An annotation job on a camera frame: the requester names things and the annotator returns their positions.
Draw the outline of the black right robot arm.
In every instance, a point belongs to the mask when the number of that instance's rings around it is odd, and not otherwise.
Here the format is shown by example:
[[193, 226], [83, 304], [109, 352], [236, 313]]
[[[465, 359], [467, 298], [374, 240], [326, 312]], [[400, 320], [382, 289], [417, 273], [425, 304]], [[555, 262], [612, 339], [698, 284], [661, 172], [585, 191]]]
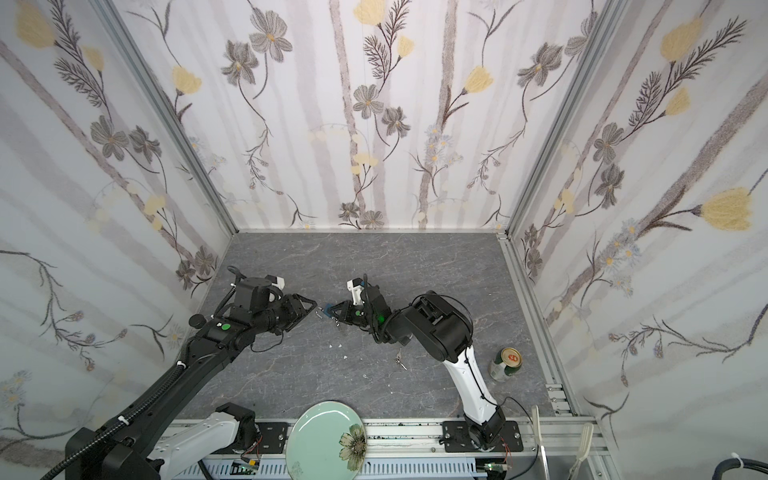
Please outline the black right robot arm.
[[407, 306], [391, 309], [372, 288], [351, 300], [328, 305], [324, 313], [339, 323], [360, 328], [378, 344], [407, 345], [417, 340], [448, 371], [458, 391], [468, 436], [480, 450], [499, 444], [506, 423], [503, 408], [492, 396], [477, 364], [474, 327], [451, 299], [434, 291], [417, 296]]

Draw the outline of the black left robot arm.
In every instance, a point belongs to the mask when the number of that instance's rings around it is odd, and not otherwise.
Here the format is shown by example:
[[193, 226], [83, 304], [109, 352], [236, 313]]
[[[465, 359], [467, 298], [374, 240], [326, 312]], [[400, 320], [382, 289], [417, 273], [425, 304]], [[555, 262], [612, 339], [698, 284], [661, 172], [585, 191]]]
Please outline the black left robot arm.
[[210, 317], [190, 318], [195, 332], [182, 346], [176, 363], [104, 425], [80, 429], [67, 441], [64, 460], [46, 478], [174, 477], [171, 456], [154, 449], [177, 415], [257, 336], [283, 336], [318, 305], [300, 294], [285, 293], [281, 277], [248, 277], [236, 267], [229, 270], [235, 276], [229, 291]]

